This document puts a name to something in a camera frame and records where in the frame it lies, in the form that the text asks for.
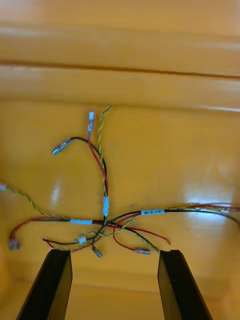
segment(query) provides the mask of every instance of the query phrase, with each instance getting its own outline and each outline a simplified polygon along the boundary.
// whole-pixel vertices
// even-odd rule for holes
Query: yellow container
[[[98,1],[91,7],[29,2],[17,1],[13,13],[10,1],[0,1],[6,22],[0,25],[0,183],[26,192],[46,211],[101,219],[102,175],[88,146],[74,141],[57,156],[51,151],[68,137],[87,136],[90,110],[96,112],[97,145],[99,117],[112,104],[102,127],[110,217],[240,202],[234,1],[222,4],[221,12],[209,1],[201,8],[184,1],[181,11],[178,1],[164,9],[163,1],[153,0],[125,7],[106,0],[101,8]],[[138,11],[126,14],[132,8]],[[0,192],[0,320],[16,318],[49,250],[41,238],[70,241],[91,230],[30,223],[18,233],[20,249],[9,251],[10,230],[35,215],[26,199]],[[132,225],[168,237],[171,246],[149,236],[161,250],[182,251],[214,320],[240,319],[236,223],[169,213],[141,216]],[[118,237],[142,246],[125,231]],[[112,238],[97,247],[102,259],[90,248],[72,254],[66,319],[164,319],[158,255],[134,254]]]

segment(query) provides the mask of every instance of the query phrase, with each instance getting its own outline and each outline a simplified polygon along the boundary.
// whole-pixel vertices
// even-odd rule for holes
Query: yellow floor
[[[186,203],[240,203],[235,2],[184,1],[163,9],[162,1],[133,2],[131,15],[130,4],[119,1],[104,0],[102,9],[78,3],[18,0],[13,10],[0,0],[0,183],[28,193],[46,211],[101,219],[102,177],[88,146],[74,141],[57,156],[51,151],[70,136],[86,137],[90,110],[97,145],[99,117],[112,104],[102,128],[110,217]],[[17,234],[20,250],[9,251],[10,230],[35,215],[25,199],[0,192],[0,320],[16,318],[49,251],[41,238],[68,241],[90,230],[30,223]],[[239,212],[234,216],[240,219]],[[240,319],[236,223],[168,213],[132,225],[168,237],[171,246],[149,236],[160,249],[182,251],[214,320]],[[141,245],[126,231],[118,237]],[[72,254],[66,320],[164,319],[157,254],[134,254],[110,238],[97,247],[103,259],[89,248]]]

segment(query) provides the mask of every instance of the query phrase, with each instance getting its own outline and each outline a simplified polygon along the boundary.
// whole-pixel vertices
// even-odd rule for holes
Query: wire label
[[[141,210],[141,215],[162,215],[165,210]]]

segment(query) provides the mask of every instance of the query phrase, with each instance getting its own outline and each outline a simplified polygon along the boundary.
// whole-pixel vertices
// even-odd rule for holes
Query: yellow plastic surface
[[[51,151],[68,137],[86,137],[90,110],[96,111],[97,144],[99,117],[111,103],[102,128],[110,217],[192,202],[240,202],[235,1],[175,2],[171,9],[162,1],[125,7],[103,1],[105,10],[94,1],[91,7],[59,0],[0,5],[0,183],[28,193],[46,211],[101,219],[102,176],[87,144],[74,141],[56,156]],[[137,11],[126,15],[131,8]],[[41,238],[68,241],[91,229],[33,222],[17,234],[20,250],[9,251],[10,230],[35,215],[25,199],[0,192],[0,320],[16,318],[49,250]],[[169,213],[141,216],[132,225],[170,238],[171,246],[149,236],[160,249],[182,251],[214,320],[240,319],[236,223]],[[118,237],[143,245],[127,231]],[[163,319],[159,257],[134,254],[113,239],[97,247],[103,259],[90,248],[72,254],[66,320]]]

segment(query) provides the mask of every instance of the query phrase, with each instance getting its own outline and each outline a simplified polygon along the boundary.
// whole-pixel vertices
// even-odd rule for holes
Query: yellow wall
[[[0,183],[45,210],[100,219],[101,173],[88,146],[75,141],[57,156],[51,150],[70,136],[85,137],[89,110],[97,127],[111,103],[102,131],[111,217],[191,202],[239,203],[239,8],[235,1],[177,4],[105,0],[100,9],[94,1],[58,0],[56,10],[56,1],[0,0]],[[33,215],[25,199],[0,192],[1,320],[16,318],[48,253],[41,238],[72,240],[89,229],[31,223],[18,233],[20,250],[9,251],[10,230]],[[169,213],[132,224],[169,237],[171,246],[149,237],[160,249],[183,252],[214,320],[240,318],[233,221]],[[119,238],[142,245],[127,232]],[[72,255],[66,319],[99,311],[111,319],[118,305],[123,315],[115,318],[163,319],[159,257],[136,255],[112,239],[97,247],[103,259],[91,249]]]

